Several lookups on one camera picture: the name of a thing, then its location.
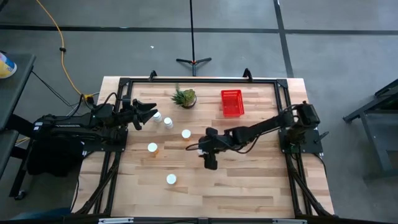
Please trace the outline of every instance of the black bag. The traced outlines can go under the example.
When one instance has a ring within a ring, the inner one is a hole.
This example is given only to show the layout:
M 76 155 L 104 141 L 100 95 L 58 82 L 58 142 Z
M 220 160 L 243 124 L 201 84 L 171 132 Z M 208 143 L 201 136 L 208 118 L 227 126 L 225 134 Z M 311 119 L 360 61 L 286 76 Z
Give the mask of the black bag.
M 44 172 L 66 177 L 83 161 L 83 143 L 78 139 L 50 138 L 34 141 L 27 160 L 30 175 Z

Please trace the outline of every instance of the microphone stand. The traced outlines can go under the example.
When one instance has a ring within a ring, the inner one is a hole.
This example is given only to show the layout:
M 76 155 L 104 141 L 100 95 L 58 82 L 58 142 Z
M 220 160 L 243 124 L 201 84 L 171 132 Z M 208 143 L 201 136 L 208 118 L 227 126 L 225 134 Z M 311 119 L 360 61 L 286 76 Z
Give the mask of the microphone stand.
M 192 60 L 185 60 L 177 58 L 176 61 L 188 63 L 192 66 L 192 76 L 197 75 L 197 65 L 201 62 L 209 62 L 211 58 L 204 58 L 200 60 L 195 60 L 195 42 L 193 40 L 193 16 L 192 16 L 192 0 L 189 0 L 190 14 L 191 14 L 191 38 L 192 38 Z

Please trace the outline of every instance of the small pot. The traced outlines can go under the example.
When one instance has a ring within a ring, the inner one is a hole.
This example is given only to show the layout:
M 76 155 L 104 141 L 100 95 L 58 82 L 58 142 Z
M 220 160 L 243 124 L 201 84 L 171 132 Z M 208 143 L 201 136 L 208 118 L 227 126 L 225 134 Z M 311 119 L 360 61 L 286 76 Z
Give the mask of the small pot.
M 195 95 L 195 101 L 191 105 L 189 105 L 189 106 L 181 105 L 181 107 L 184 109 L 191 109 L 191 108 L 193 108 L 193 106 L 195 106 L 196 103 L 197 103 L 197 96 Z

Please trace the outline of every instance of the tripod base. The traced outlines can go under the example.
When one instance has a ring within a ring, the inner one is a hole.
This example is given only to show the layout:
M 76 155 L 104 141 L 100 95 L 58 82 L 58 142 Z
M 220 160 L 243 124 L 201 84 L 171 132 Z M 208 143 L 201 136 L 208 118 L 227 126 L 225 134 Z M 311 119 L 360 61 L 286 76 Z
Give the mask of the tripod base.
M 197 75 L 197 65 L 201 62 L 209 62 L 209 61 L 211 61 L 211 58 L 204 58 L 204 59 L 193 60 L 193 61 L 177 58 L 176 61 L 189 63 L 192 66 L 192 76 L 195 77 Z

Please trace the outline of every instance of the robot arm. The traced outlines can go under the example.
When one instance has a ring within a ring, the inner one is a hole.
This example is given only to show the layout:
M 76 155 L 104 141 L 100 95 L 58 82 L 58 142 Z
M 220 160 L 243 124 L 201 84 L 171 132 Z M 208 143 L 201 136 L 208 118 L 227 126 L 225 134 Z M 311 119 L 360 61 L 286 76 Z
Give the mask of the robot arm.
M 113 111 L 113 105 L 98 105 L 91 112 L 81 116 L 54 116 L 51 114 L 39 118 L 34 127 L 34 139 L 48 138 L 79 139 L 85 143 L 87 151 L 101 150 L 98 145 L 115 145 L 127 136 L 127 126 L 133 123 L 136 130 L 141 130 L 157 110 L 156 103 L 141 103 L 134 99 L 120 112 Z
M 206 136 L 199 139 L 198 148 L 203 152 L 201 157 L 205 159 L 205 168 L 216 170 L 215 154 L 219 152 L 232 150 L 241 154 L 248 153 L 261 135 L 281 128 L 289 128 L 286 137 L 289 144 L 300 144 L 305 140 L 306 130 L 316 128 L 319 123 L 320 120 L 313 105 L 304 101 L 302 104 L 286 108 L 278 116 L 253 126 L 227 129 L 224 131 L 224 135 L 219 135 L 216 129 L 207 128 Z M 241 151 L 251 142 L 253 144 L 250 149 Z

